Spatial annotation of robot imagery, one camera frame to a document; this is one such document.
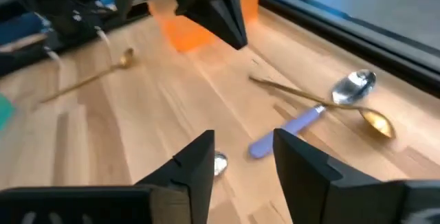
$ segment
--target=wooden surface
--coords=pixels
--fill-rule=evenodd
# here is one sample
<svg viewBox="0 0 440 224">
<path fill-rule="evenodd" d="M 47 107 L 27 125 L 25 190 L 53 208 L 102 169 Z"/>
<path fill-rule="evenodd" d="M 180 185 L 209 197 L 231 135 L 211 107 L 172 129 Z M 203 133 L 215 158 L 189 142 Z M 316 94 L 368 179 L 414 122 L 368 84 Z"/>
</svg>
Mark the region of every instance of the wooden surface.
<svg viewBox="0 0 440 224">
<path fill-rule="evenodd" d="M 440 178 L 440 100 L 302 28 L 260 9 L 249 45 L 223 43 L 176 52 L 153 18 L 109 35 L 112 54 L 134 48 L 139 63 L 49 104 L 41 98 L 109 64 L 105 44 L 63 54 L 0 80 L 18 110 L 0 134 L 0 188 L 124 185 L 170 159 L 206 129 L 229 168 L 214 183 L 209 223 L 291 223 L 273 156 L 250 159 L 248 145 L 314 103 L 261 88 L 258 74 L 329 96 L 351 71 L 377 73 L 361 104 L 385 113 L 397 139 L 386 141 L 355 111 L 332 111 L 301 132 L 310 144 L 381 180 Z"/>
</svg>

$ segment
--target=spoon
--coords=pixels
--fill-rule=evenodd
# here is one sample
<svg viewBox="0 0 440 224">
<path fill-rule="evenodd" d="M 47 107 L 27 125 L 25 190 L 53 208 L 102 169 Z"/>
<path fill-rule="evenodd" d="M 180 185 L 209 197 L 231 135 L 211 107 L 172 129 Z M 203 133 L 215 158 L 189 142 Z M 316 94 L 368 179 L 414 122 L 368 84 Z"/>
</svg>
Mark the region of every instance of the spoon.
<svg viewBox="0 0 440 224">
<path fill-rule="evenodd" d="M 228 167 L 228 158 L 225 154 L 215 151 L 214 155 L 214 177 L 219 176 Z"/>
<path fill-rule="evenodd" d="M 66 87 L 64 89 L 61 89 L 59 92 L 55 93 L 52 96 L 48 96 L 42 100 L 40 100 L 40 103 L 46 103 L 50 100 L 54 100 L 57 97 L 64 95 L 66 93 L 69 93 L 70 91 L 73 91 L 87 83 L 90 83 L 96 79 L 99 79 L 107 74 L 110 74 L 111 72 L 117 70 L 117 69 L 127 69 L 134 63 L 134 51 L 133 48 L 128 48 L 125 50 L 123 55 L 120 57 L 119 62 L 115 65 L 110 66 L 108 69 L 105 69 L 101 72 L 98 72 L 97 74 L 90 76 L 88 78 L 85 78 L 84 80 L 81 80 L 80 82 L 77 82 L 76 84 L 73 84 L 70 87 Z"/>
<path fill-rule="evenodd" d="M 261 80 L 261 79 L 254 78 L 252 76 L 250 76 L 250 78 L 254 81 L 259 82 L 259 83 L 278 88 L 280 90 L 295 94 L 300 97 L 307 98 L 309 100 L 316 101 L 318 103 L 325 105 L 326 107 L 335 107 L 335 108 L 345 109 L 345 110 L 358 110 L 360 112 L 360 114 L 362 115 L 362 117 L 369 124 L 371 124 L 372 127 L 377 129 L 382 135 L 385 135 L 388 138 L 395 138 L 395 130 L 394 130 L 393 125 L 391 124 L 391 121 L 384 114 L 380 113 L 379 111 L 376 111 L 374 109 L 370 109 L 367 107 L 360 107 L 360 106 L 355 106 L 355 105 L 350 105 L 350 104 L 336 104 L 334 102 L 324 100 L 323 98 L 315 96 L 311 93 L 306 93 L 301 90 L 292 89 L 290 87 L 286 87 L 286 86 L 278 84 L 276 82 L 271 82 L 269 80 Z"/>
<path fill-rule="evenodd" d="M 288 91 L 290 93 L 294 93 L 290 90 L 295 91 L 295 89 L 291 89 L 286 86 L 282 86 L 275 82 L 270 82 L 268 80 L 259 80 L 255 77 L 250 77 L 251 80 L 263 83 L 266 85 L 271 85 L 273 87 L 277 87 L 284 91 Z M 349 104 L 353 104 L 354 102 L 362 99 L 367 94 L 373 90 L 373 87 L 376 83 L 376 75 L 367 69 L 362 69 L 356 72 L 349 74 L 346 78 L 343 78 L 341 81 L 336 83 L 333 91 L 331 93 L 331 97 L 333 102 L 336 104 L 343 104 L 344 107 Z M 318 102 L 323 102 L 324 100 L 321 98 L 317 98 Z M 289 131 L 292 134 L 296 134 L 298 131 L 302 130 L 313 121 L 317 120 L 320 117 L 321 113 L 326 110 L 326 106 L 323 104 L 319 104 L 310 110 L 306 111 L 298 118 L 289 121 L 282 128 L 286 131 Z M 253 158 L 262 158 L 272 152 L 272 144 L 274 142 L 274 133 L 271 131 L 264 137 L 260 138 L 258 141 L 250 144 L 249 153 Z"/>
</svg>

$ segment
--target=spoon bowl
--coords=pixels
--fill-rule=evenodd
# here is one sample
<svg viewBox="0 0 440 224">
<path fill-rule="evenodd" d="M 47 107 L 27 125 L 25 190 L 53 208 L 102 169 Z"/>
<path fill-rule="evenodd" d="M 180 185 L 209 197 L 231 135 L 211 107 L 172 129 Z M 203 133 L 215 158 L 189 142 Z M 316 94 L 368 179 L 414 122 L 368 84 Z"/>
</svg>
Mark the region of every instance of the spoon bowl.
<svg viewBox="0 0 440 224">
<path fill-rule="evenodd" d="M 376 74 L 361 69 L 336 83 L 331 97 L 336 104 L 353 104 L 368 95 L 375 85 Z"/>
<path fill-rule="evenodd" d="M 214 155 L 214 177 L 219 176 L 228 167 L 228 158 L 225 154 L 215 151 Z"/>
<path fill-rule="evenodd" d="M 128 48 L 124 51 L 122 56 L 119 58 L 119 62 L 116 65 L 119 69 L 127 69 L 134 64 L 134 50 L 133 48 Z"/>
<path fill-rule="evenodd" d="M 391 125 L 391 121 L 388 120 L 383 114 L 370 109 L 359 109 L 360 115 L 377 131 L 387 138 L 395 138 L 396 132 Z"/>
</svg>

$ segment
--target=window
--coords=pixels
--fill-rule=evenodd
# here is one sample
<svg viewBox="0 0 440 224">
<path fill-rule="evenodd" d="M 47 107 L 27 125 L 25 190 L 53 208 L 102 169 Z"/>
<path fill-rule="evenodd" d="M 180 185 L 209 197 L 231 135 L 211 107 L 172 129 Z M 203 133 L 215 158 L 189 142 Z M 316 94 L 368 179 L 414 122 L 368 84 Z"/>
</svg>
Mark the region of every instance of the window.
<svg viewBox="0 0 440 224">
<path fill-rule="evenodd" d="M 261 0 L 261 5 L 432 93 L 440 0 Z"/>
</svg>

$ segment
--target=blue object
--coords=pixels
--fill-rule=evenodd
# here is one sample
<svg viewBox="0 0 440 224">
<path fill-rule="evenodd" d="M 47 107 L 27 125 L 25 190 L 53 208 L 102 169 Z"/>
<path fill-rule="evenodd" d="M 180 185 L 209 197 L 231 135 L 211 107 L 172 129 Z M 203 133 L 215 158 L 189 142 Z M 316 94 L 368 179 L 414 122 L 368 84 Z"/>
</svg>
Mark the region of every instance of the blue object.
<svg viewBox="0 0 440 224">
<path fill-rule="evenodd" d="M 319 104 L 318 106 L 311 108 L 305 113 L 301 114 L 298 118 L 290 120 L 283 127 L 286 131 L 296 135 L 298 131 L 307 127 L 309 124 L 317 120 L 321 113 L 325 110 L 325 107 Z M 274 144 L 274 132 L 271 131 L 258 141 L 250 144 L 249 153 L 253 158 L 259 159 L 270 154 L 272 152 L 272 146 Z"/>
<path fill-rule="evenodd" d="M 11 102 L 5 96 L 0 94 L 0 131 L 3 130 L 14 112 L 15 108 L 12 106 Z"/>
<path fill-rule="evenodd" d="M 15 17 L 0 23 L 0 45 L 39 33 L 41 29 L 43 29 L 43 24 L 40 18 L 33 13 Z"/>
</svg>

